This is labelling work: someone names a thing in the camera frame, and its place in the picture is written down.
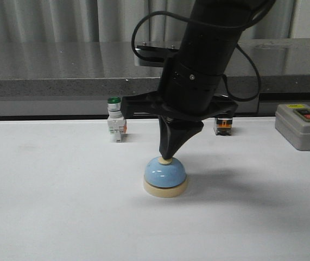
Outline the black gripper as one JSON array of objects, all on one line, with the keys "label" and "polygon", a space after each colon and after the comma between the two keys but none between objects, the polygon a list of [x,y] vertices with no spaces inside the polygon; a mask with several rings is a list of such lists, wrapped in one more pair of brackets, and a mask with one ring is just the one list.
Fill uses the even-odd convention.
[{"label": "black gripper", "polygon": [[225,78],[229,57],[193,61],[182,57],[145,57],[144,60],[151,66],[163,66],[159,87],[156,91],[123,97],[121,112],[126,119],[135,113],[159,116],[159,151],[163,159],[172,158],[186,141],[201,132],[204,126],[201,120],[221,114],[233,117],[237,103],[214,94]]}]

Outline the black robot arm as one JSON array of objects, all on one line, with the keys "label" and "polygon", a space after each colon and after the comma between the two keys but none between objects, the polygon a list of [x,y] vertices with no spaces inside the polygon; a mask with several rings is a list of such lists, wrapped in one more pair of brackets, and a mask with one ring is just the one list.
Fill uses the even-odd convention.
[{"label": "black robot arm", "polygon": [[216,96],[225,69],[241,34],[255,25],[273,7],[273,1],[196,1],[178,50],[154,48],[141,60],[162,64],[156,91],[125,96],[121,112],[156,115],[160,124],[159,151],[170,159],[203,128],[210,117],[233,117],[239,98]]}]

